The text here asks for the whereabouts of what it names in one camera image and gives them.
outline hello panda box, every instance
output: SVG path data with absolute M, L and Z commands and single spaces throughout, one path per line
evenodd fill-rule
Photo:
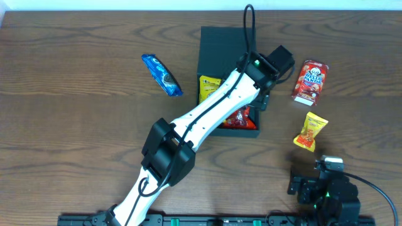
M 328 66 L 314 60 L 306 60 L 301 68 L 292 97 L 306 105 L 316 105 L 327 77 Z

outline yellow candy packet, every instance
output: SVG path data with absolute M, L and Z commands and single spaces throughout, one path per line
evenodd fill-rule
M 220 87 L 219 78 L 211 78 L 205 75 L 200 77 L 200 95 L 198 97 L 198 104 L 205 101 L 211 94 L 213 94 Z
M 313 112 L 307 113 L 303 129 L 300 134 L 294 138 L 293 142 L 309 151 L 315 149 L 315 136 L 328 124 L 328 121 L 315 115 Z

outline table surface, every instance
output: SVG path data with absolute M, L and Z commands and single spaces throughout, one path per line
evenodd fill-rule
M 257 139 L 208 137 L 191 173 L 158 197 L 166 214 L 296 212 L 292 163 L 321 154 L 379 185 L 402 212 L 402 14 L 257 11 L 257 45 L 329 65 L 320 102 L 294 102 L 297 73 L 271 93 Z M 151 125 L 195 107 L 201 26 L 241 11 L 7 12 L 0 30 L 0 225 L 55 225 L 61 213 L 120 203 L 137 180 Z M 141 60 L 155 53 L 184 95 L 171 98 Z M 294 145 L 306 113 L 329 120 L 311 153 Z M 359 187 L 362 213 L 392 225 L 386 200 Z

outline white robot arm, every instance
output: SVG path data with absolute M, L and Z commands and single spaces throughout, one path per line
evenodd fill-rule
M 170 124 L 164 119 L 156 122 L 142 151 L 140 176 L 127 198 L 113 210 L 120 225 L 139 225 L 161 191 L 190 172 L 205 138 L 235 110 L 268 93 L 294 63 L 291 53 L 282 46 L 267 57 L 250 51 L 200 105 Z

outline oreo package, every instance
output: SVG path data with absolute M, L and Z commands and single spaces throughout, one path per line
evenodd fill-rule
M 158 82 L 163 90 L 170 96 L 181 96 L 183 92 L 176 79 L 163 63 L 157 59 L 155 54 L 144 54 L 141 56 L 152 77 Z

